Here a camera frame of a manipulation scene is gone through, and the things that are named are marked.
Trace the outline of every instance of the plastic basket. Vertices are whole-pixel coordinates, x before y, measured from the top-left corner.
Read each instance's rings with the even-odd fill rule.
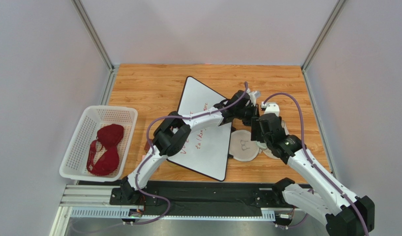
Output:
[[[115,181],[124,171],[124,165],[131,145],[132,134],[137,122],[138,112],[134,108],[115,106],[90,106],[86,108],[77,124],[64,159],[60,166],[60,175],[64,178],[86,181]],[[110,124],[124,127],[124,137],[118,144],[119,167],[107,176],[94,176],[87,171],[87,158],[90,143],[96,139],[97,131]],[[106,150],[96,153],[96,162]]]

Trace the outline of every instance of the white round lid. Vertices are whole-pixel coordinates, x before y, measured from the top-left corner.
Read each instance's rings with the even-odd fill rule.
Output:
[[[250,140],[251,133],[247,130],[237,130],[231,133],[229,153],[238,161],[251,161],[259,153],[256,141]]]

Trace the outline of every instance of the red bra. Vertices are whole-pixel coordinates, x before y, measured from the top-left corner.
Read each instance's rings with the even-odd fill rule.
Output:
[[[90,144],[89,157],[87,158],[87,170],[95,176],[107,176],[118,168],[119,155],[116,146],[124,137],[124,127],[111,124],[101,128],[97,132],[97,139]],[[96,143],[105,147],[106,152],[94,163],[96,155]]]

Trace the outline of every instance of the wooden table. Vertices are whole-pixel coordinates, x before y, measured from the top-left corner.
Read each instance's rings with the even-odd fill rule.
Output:
[[[263,101],[275,92],[293,95],[303,110],[305,141],[316,159],[329,169],[320,133],[306,84],[299,66],[262,66],[262,65],[176,65],[176,64],[122,64],[110,97],[109,105],[133,107],[138,111],[138,120],[129,149],[123,176],[131,173],[145,154],[145,132],[155,118],[166,116],[178,108],[185,79],[192,76],[225,97],[230,98],[237,90],[243,90],[243,82],[249,83],[251,90],[259,90]],[[294,102],[285,96],[276,96],[280,116],[286,121],[291,134],[300,137],[300,121]],[[160,124],[155,124],[151,132]],[[240,120],[235,120],[237,129],[250,130]],[[271,159],[264,154],[250,162],[228,160],[225,181],[230,182],[277,182],[289,177],[298,183],[305,180],[280,160]],[[215,181],[165,161],[154,173],[155,180]]]

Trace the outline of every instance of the white basket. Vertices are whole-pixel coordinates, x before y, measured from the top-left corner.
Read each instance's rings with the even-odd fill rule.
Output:
[[[114,106],[90,106],[86,108],[77,124],[64,159],[60,166],[60,175],[64,178],[86,181],[115,181],[124,171],[124,165],[131,145],[132,134],[137,122],[138,112],[134,108]],[[118,144],[120,167],[107,176],[94,176],[87,171],[87,158],[90,143],[96,140],[97,131],[110,124],[124,127],[124,137]],[[98,151],[94,157],[96,162],[106,151]]]

